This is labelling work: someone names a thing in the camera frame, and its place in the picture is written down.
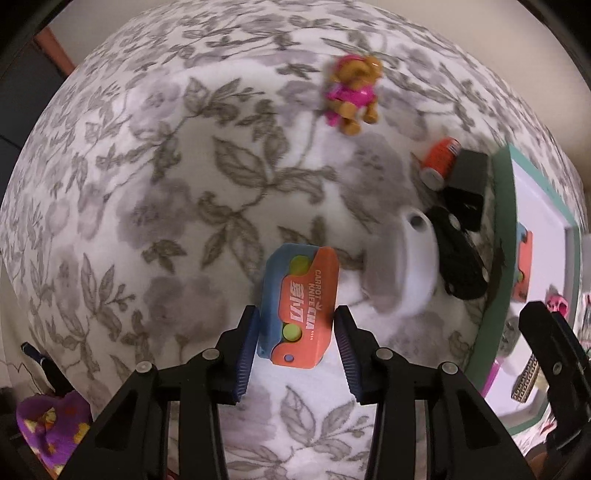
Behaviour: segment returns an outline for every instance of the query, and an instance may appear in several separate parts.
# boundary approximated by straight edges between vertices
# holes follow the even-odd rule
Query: toy figure
[[[361,126],[356,120],[357,111],[365,107],[363,121],[374,124],[378,121],[375,82],[382,76],[382,62],[375,57],[345,55],[337,62],[330,80],[335,85],[326,94],[329,125],[336,126],[346,135],[357,135]]]

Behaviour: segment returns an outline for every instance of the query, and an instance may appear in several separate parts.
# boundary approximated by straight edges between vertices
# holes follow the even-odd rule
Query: small figurine
[[[332,127],[340,124],[340,130],[345,135],[357,135],[361,126],[356,117],[361,107],[365,107],[364,122],[377,122],[378,99],[374,93],[374,85],[381,76],[382,62],[375,57],[345,55],[340,58],[330,77],[335,85],[326,94],[328,124]]]

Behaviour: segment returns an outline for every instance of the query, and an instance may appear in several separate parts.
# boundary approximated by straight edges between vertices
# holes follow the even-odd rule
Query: floral bedsheet
[[[384,63],[380,122],[356,137],[322,115],[327,70],[346,53]],[[348,0],[147,11],[67,79],[2,202],[0,247],[31,335],[96,414],[139,361],[170,367],[214,345],[258,301],[270,253],[309,242],[337,249],[337,301],[381,344],[463,365],[482,302],[442,295],[412,319],[378,316],[359,283],[384,215],[435,201],[417,158],[445,135],[487,153],[515,144],[586,230],[581,181],[549,130],[494,72],[420,25]],[[488,266],[492,203],[489,191],[474,237]],[[335,345],[311,371],[256,358],[246,397],[221,411],[230,476],[361,478],[373,415],[352,400]],[[176,406],[172,418],[174,469]]]

